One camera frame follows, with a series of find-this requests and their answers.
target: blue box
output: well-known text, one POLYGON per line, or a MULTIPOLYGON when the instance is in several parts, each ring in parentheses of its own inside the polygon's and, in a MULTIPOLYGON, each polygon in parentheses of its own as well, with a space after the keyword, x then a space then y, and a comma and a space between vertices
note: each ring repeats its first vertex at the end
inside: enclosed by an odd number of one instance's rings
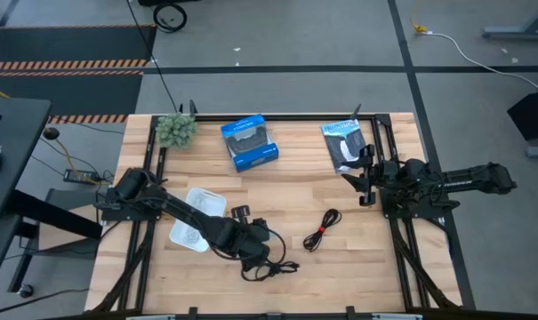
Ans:
POLYGON ((277 144, 270 138, 262 115, 225 124, 221 134, 237 172, 278 159, 277 144))

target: wooden table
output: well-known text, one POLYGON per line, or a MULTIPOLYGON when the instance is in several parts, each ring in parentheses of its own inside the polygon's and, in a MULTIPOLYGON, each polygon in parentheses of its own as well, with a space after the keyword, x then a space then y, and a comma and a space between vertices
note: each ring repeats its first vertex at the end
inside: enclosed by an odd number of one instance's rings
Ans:
MULTIPOLYGON (((400 159, 423 159, 414 115, 390 116, 400 159)), ((127 168, 142 166, 150 120, 147 115, 129 116, 117 180, 127 168)), ((198 307, 200 314, 336 313, 345 312, 346 306, 355 306, 357 312, 404 310, 389 223, 382 216, 381 204, 360 207, 358 194, 334 174, 320 131, 325 123, 330 121, 268 122, 280 150, 279 159, 241 173, 235 171, 221 139, 220 126, 224 123, 200 122, 189 150, 168 150, 164 178, 168 179, 165 187, 170 193, 184 199, 191 188, 211 190, 227 198, 226 212, 249 204, 251 218, 266 219, 269 227, 284 238, 286 259, 301 267, 295 274, 247 283, 240 277, 238 262, 170 242, 168 234, 174 218, 164 214, 154 235, 144 314, 187 314, 189 307, 198 307), (340 210, 343 220, 326 230, 317 251, 307 252, 302 240, 317 230, 330 208, 340 210)), ((373 143, 370 123, 360 124, 366 143, 373 143)), ((156 147, 153 172, 157 154, 156 147)), ((86 309, 102 300, 123 271, 131 225, 123 222, 101 242, 86 309)), ((423 266, 446 296, 460 304, 444 233, 423 220, 415 220, 414 225, 423 266)), ((281 253, 278 242, 270 246, 281 253)), ((418 305, 413 272, 407 270, 414 304, 418 305)), ((134 305, 137 282, 135 274, 130 307, 134 305)))

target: concrete floor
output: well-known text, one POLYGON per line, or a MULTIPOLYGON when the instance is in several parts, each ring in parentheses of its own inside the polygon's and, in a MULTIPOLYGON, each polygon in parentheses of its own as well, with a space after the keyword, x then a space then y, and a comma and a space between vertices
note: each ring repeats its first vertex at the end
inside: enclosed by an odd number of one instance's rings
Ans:
MULTIPOLYGON (((454 37, 471 58, 494 66, 538 65, 538 41, 487 41, 480 36, 484 26, 522 23, 538 10, 538 0, 423 2, 415 19, 454 37)), ((0 19, 8 3, 0 0, 0 19)), ((161 67, 403 65, 387 1, 202 0, 182 5, 189 15, 186 28, 172 35, 158 33, 154 50, 161 67)), ((150 9, 133 6, 140 23, 151 22, 150 9)), ((469 65, 450 42, 414 36, 408 23, 413 1, 397 0, 397 7, 415 66, 469 65)), ((131 23, 123 0, 20 0, 8 20, 9 26, 131 23)), ((524 76, 538 83, 538 73, 524 76)), ((506 165, 519 185, 508 196, 453 196, 462 202, 454 217, 477 308, 538 313, 538 160, 525 157, 526 143, 505 113, 534 88, 494 74, 417 78, 442 168, 494 161, 506 165)), ((351 111, 358 103, 368 112, 415 111, 404 73, 181 74, 167 75, 165 81, 178 103, 193 99, 201 113, 351 111)), ((144 76, 136 112, 171 110, 159 77, 144 76)), ((71 154, 99 172, 114 171, 119 135, 72 124, 59 128, 71 154)), ((34 155, 60 171, 66 168, 65 160, 42 143, 34 155)), ((18 187, 38 197, 49 188, 84 189, 65 184, 34 160, 18 187)), ((15 245, 9 254, 18 251, 15 245)), ((14 264, 6 261, 0 274, 0 307, 20 302, 5 293, 14 264)), ((26 282, 40 296, 85 288, 91 271, 91 260, 37 257, 26 282), (53 279, 46 281, 46 275, 53 279)), ((0 319, 74 315, 83 309, 84 297, 60 296, 6 312, 0 319)))

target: green succulent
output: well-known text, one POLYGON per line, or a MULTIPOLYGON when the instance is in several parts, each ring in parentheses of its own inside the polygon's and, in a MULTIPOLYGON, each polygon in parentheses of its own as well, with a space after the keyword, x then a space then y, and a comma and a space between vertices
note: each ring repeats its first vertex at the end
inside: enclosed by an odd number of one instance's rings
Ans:
POLYGON ((196 132, 196 119, 192 116, 175 114, 158 118, 156 134, 162 147, 186 149, 191 142, 191 136, 196 132))

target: white plastic tray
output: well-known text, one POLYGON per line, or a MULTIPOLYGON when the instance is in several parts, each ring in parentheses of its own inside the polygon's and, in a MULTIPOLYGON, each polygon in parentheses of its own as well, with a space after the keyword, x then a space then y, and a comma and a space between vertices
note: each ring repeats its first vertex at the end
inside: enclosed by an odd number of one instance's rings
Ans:
MULTIPOLYGON (((201 188, 192 188, 186 196, 186 204, 210 217, 222 217, 225 214, 227 199, 201 188)), ((170 240, 197 252, 206 252, 209 249, 209 244, 201 237, 199 231, 178 220, 170 231, 170 240)))

